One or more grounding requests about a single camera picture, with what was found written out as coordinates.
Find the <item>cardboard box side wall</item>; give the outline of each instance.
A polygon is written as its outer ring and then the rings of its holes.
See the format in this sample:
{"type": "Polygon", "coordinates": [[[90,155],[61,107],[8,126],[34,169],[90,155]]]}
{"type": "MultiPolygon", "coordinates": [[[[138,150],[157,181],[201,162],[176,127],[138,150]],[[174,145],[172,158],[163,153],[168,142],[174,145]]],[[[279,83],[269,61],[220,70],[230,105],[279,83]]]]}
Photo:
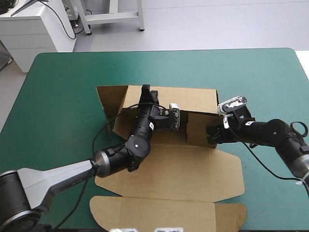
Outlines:
{"type": "MultiPolygon", "coordinates": [[[[158,90],[161,105],[169,108],[170,103],[177,103],[181,109],[180,130],[156,131],[151,140],[152,144],[216,147],[208,144],[206,140],[206,126],[215,126],[221,120],[217,116],[218,95],[215,89],[171,87],[151,87],[151,89],[158,90]]],[[[100,86],[97,87],[97,91],[106,117],[111,119],[123,108],[139,102],[141,86],[100,86]]],[[[136,108],[127,110],[116,119],[113,131],[127,139],[135,123],[135,116],[136,108]]]]}

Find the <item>white label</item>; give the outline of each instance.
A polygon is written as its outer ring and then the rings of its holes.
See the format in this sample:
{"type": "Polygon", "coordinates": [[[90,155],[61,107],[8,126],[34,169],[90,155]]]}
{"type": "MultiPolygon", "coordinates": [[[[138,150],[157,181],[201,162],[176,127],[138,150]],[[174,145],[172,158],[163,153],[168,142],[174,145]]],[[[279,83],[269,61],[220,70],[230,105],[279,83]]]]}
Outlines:
{"type": "Polygon", "coordinates": [[[246,126],[249,126],[249,125],[251,125],[252,123],[254,123],[254,122],[251,122],[251,121],[250,121],[250,122],[246,122],[245,125],[246,125],[246,126]]]}
{"type": "Polygon", "coordinates": [[[149,123],[149,127],[154,131],[154,129],[155,129],[155,126],[154,126],[154,124],[151,122],[151,123],[149,123]]]}

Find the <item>open cardboard box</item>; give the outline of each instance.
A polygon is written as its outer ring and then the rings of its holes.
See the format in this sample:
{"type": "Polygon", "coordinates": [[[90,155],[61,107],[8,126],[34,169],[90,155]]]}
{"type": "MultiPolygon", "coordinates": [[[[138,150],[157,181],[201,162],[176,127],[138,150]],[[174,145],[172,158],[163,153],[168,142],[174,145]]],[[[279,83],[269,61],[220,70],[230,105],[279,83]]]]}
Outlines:
{"type": "MultiPolygon", "coordinates": [[[[220,123],[214,89],[151,87],[160,104],[177,103],[178,132],[155,131],[152,150],[129,173],[123,170],[96,184],[123,197],[95,196],[90,208],[106,229],[137,228],[153,232],[183,227],[185,232],[236,232],[247,215],[244,205],[215,203],[245,191],[240,159],[207,143],[206,127],[220,123]]],[[[139,102],[141,86],[97,87],[106,117],[139,102]]],[[[117,118],[113,131],[127,139],[136,115],[128,110],[117,118]]]]}

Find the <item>white drawer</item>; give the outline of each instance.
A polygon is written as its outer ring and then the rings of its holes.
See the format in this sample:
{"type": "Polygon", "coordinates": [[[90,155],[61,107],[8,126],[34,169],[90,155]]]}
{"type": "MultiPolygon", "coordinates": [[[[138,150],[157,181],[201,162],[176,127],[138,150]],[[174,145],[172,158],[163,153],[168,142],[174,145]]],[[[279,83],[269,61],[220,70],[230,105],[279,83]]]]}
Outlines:
{"type": "Polygon", "coordinates": [[[55,47],[52,39],[48,34],[0,35],[0,41],[2,41],[2,43],[7,49],[55,47]]]}
{"type": "Polygon", "coordinates": [[[8,51],[23,72],[29,71],[34,58],[38,54],[45,52],[57,52],[55,48],[8,49],[8,51]]]}
{"type": "Polygon", "coordinates": [[[41,19],[0,20],[0,35],[48,34],[41,19]]]}

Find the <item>white cable tie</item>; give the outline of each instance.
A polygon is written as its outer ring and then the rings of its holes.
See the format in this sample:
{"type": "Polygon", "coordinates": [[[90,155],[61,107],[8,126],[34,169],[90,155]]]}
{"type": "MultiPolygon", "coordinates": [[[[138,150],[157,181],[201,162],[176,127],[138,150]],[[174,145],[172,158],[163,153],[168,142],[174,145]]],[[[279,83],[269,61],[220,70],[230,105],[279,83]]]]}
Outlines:
{"type": "Polygon", "coordinates": [[[306,184],[305,179],[309,176],[309,172],[307,172],[303,178],[301,178],[299,181],[296,182],[297,185],[303,185],[303,183],[306,184]]]}

